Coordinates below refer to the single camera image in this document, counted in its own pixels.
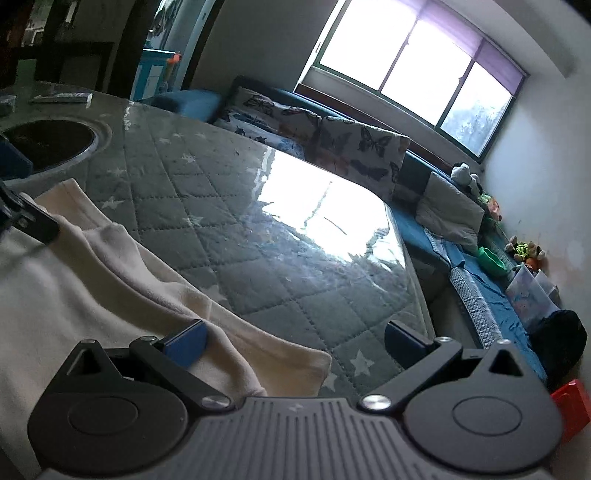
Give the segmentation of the cream sweatshirt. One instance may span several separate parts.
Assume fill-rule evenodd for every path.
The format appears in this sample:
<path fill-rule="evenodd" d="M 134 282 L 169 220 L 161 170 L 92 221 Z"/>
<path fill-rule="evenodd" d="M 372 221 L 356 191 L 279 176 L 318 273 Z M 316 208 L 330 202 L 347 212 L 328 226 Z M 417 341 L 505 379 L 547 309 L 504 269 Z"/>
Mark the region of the cream sweatshirt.
<path fill-rule="evenodd" d="M 26 478 L 40 470 L 26 425 L 53 375 L 81 340 L 106 348 L 207 327 L 193 375 L 233 400 L 318 395 L 328 353 L 253 326 L 193 287 L 65 180 L 34 204 L 58 223 L 42 244 L 18 231 L 1 240 L 1 446 Z"/>

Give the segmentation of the round black induction cooker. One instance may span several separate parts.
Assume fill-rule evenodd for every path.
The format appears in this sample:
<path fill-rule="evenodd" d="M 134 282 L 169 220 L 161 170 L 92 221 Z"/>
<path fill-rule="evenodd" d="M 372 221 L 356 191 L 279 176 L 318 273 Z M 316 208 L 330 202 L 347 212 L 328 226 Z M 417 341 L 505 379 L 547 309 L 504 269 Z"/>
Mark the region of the round black induction cooker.
<path fill-rule="evenodd" d="M 2 134 L 32 163 L 33 173 L 74 160 L 98 145 L 98 134 L 75 120 L 36 120 L 8 128 Z"/>

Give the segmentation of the green plastic bowl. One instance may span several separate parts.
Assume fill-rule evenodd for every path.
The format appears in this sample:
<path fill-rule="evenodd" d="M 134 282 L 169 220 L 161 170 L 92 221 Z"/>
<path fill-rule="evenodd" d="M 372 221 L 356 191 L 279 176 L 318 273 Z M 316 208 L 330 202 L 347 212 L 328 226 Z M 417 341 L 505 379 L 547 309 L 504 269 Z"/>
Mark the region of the green plastic bowl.
<path fill-rule="evenodd" d="M 487 247 L 481 246 L 478 249 L 477 260 L 481 269 L 491 277 L 499 278 L 508 273 L 503 260 Z"/>

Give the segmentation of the grey square pillow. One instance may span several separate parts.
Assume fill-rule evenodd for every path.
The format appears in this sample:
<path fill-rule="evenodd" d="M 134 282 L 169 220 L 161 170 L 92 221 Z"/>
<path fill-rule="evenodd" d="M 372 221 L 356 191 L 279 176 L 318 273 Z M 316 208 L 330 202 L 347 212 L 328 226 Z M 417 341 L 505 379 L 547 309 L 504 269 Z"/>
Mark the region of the grey square pillow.
<path fill-rule="evenodd" d="M 481 206 L 443 177 L 432 173 L 417 204 L 415 218 L 433 234 L 475 255 L 484 214 Z"/>

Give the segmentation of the small plush toys group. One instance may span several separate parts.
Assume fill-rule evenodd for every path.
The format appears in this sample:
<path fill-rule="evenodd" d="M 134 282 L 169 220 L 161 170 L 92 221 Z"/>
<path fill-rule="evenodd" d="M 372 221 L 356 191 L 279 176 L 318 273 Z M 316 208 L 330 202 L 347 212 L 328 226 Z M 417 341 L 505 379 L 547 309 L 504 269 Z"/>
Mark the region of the small plush toys group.
<path fill-rule="evenodd" d="M 537 273 L 546 258 L 546 252 L 540 245 L 533 241 L 521 242 L 516 236 L 509 239 L 505 253 L 516 262 L 523 263 L 531 273 Z"/>

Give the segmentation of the blue white cabinet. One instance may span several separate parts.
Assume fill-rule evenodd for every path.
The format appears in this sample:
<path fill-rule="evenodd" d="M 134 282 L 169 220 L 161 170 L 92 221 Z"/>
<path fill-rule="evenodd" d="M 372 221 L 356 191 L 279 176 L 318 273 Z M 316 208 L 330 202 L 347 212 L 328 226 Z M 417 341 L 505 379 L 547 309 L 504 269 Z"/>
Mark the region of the blue white cabinet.
<path fill-rule="evenodd" d="M 130 99 L 149 99 L 167 88 L 168 81 L 179 63 L 179 52 L 144 48 L 136 70 Z"/>

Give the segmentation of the red plastic stool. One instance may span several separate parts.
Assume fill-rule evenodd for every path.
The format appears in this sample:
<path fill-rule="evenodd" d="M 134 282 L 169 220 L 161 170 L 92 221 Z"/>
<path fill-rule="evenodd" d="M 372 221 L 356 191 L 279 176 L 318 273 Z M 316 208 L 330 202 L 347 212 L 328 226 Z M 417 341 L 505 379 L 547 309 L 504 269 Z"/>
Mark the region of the red plastic stool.
<path fill-rule="evenodd" d="M 590 397 L 584 384 L 573 379 L 551 394 L 563 420 L 562 443 L 567 443 L 590 423 Z"/>

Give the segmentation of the clear plastic storage box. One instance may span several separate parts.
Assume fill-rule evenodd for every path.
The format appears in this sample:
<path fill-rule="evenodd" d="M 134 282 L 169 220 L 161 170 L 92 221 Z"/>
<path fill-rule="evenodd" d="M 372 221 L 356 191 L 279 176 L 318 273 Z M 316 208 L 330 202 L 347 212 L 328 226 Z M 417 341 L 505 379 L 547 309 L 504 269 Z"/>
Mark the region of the clear plastic storage box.
<path fill-rule="evenodd" d="M 519 266 L 506 295 L 528 332 L 559 310 L 557 287 L 542 270 L 533 274 L 526 266 Z"/>

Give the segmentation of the quilted grey star table cover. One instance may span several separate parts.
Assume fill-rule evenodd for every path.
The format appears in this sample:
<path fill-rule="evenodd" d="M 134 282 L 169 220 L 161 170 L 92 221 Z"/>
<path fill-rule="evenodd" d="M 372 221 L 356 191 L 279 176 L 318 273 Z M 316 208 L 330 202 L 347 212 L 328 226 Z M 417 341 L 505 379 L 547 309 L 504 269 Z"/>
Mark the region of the quilted grey star table cover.
<path fill-rule="evenodd" d="M 8 131 L 38 122 L 81 154 L 11 182 L 37 196 L 74 179 L 110 220 L 209 298 L 260 329 L 329 353 L 322 395 L 394 378 L 392 320 L 428 336 L 425 301 L 390 208 L 369 190 L 198 120 L 95 93 L 39 105 L 15 91 Z"/>

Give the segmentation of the small butterfly pillow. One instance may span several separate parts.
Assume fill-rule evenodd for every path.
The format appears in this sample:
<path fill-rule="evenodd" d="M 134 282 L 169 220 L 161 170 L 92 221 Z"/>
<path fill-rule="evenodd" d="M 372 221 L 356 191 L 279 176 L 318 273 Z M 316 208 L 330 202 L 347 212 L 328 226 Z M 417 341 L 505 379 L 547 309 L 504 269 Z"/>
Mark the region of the small butterfly pillow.
<path fill-rule="evenodd" d="M 321 122 L 322 117 L 308 109 L 283 105 L 238 87 L 214 125 L 304 160 Z"/>

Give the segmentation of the black backpack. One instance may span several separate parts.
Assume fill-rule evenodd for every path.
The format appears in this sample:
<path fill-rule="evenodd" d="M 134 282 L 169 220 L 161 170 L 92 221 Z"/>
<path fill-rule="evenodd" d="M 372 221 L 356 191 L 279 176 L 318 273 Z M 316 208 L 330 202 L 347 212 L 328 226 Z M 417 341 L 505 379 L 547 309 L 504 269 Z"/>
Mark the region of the black backpack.
<path fill-rule="evenodd" d="M 587 331 L 572 310 L 557 310 L 529 334 L 532 350 L 547 375 L 547 389 L 553 393 L 568 380 L 587 343 Z"/>

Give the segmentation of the large butterfly pillow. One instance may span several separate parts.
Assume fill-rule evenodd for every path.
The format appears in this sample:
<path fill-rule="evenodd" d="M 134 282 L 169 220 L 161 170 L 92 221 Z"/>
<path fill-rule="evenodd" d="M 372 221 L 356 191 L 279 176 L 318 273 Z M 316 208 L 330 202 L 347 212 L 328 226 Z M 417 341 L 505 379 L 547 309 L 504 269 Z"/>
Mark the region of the large butterfly pillow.
<path fill-rule="evenodd" d="M 409 137 L 390 130 L 325 117 L 305 159 L 389 202 L 410 144 Z"/>

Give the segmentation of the grey remote control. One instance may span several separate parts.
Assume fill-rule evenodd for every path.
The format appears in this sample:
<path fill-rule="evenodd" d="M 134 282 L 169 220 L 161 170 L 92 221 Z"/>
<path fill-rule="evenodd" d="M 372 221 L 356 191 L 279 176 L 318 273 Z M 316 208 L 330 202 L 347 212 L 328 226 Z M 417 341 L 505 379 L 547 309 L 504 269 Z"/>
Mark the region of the grey remote control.
<path fill-rule="evenodd" d="M 29 102 L 32 104 L 89 104 L 92 101 L 91 92 L 58 92 L 53 94 L 36 95 Z"/>

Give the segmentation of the blue corner sofa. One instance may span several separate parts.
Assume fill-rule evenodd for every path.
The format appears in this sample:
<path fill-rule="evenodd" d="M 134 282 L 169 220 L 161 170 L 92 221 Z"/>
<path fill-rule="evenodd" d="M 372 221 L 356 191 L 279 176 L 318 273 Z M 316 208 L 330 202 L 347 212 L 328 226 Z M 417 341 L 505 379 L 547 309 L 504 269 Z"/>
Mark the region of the blue corner sofa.
<path fill-rule="evenodd" d="M 238 87 L 252 89 L 287 106 L 308 109 L 322 118 L 339 117 L 374 127 L 384 125 L 311 87 L 297 86 L 289 92 L 243 76 L 235 78 L 225 97 L 208 90 L 180 90 L 157 94 L 145 102 L 184 117 L 214 123 Z M 504 293 L 505 286 L 513 278 L 512 273 L 508 271 L 499 278 L 489 276 L 478 263 L 478 252 L 470 254 L 416 221 L 417 204 L 432 173 L 437 173 L 464 193 L 451 179 L 449 166 L 422 146 L 412 144 L 394 187 L 391 209 L 419 276 L 436 332 L 450 335 L 470 347 L 489 346 L 499 338 L 509 339 L 522 349 L 526 360 L 546 381 L 546 372 L 532 350 L 528 332 Z M 464 194 L 476 200 L 472 195 Z M 509 257 L 500 250 L 500 240 L 492 217 L 484 215 L 479 232 L 480 244 L 492 250 L 510 268 Z"/>

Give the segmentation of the panda plush toy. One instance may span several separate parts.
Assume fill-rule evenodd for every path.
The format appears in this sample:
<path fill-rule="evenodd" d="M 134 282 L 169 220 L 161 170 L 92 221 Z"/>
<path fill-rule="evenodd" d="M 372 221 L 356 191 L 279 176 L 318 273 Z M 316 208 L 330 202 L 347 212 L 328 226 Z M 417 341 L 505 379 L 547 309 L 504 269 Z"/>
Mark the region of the panda plush toy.
<path fill-rule="evenodd" d="M 469 193 L 473 197 L 478 197 L 482 194 L 480 177 L 472 173 L 469 165 L 466 163 L 457 163 L 452 167 L 451 179 L 464 192 Z"/>

